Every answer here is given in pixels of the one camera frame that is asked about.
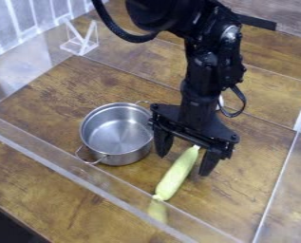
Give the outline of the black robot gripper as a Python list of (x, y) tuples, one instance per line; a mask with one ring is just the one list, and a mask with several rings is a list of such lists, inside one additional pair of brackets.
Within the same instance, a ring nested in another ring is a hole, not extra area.
[(221, 159), (233, 155), (235, 145), (240, 141), (239, 134), (231, 130), (216, 114), (219, 94), (200, 95), (188, 86), (182, 88), (182, 103), (180, 105), (153, 103), (156, 150), (164, 158), (178, 137), (208, 149), (203, 158), (200, 172), (207, 177)]

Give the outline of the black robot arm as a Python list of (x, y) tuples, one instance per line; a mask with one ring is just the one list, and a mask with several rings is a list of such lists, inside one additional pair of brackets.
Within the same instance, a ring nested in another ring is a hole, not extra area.
[(176, 138), (204, 146), (200, 175), (205, 177), (219, 162), (233, 155), (240, 141), (239, 134), (217, 116), (239, 115), (223, 108), (219, 98), (224, 90), (233, 90), (247, 100), (237, 87), (247, 71), (240, 54), (239, 16), (217, 0), (126, 0), (126, 9), (141, 29), (168, 31), (185, 40), (182, 102), (150, 106), (154, 141), (160, 156), (168, 154)]

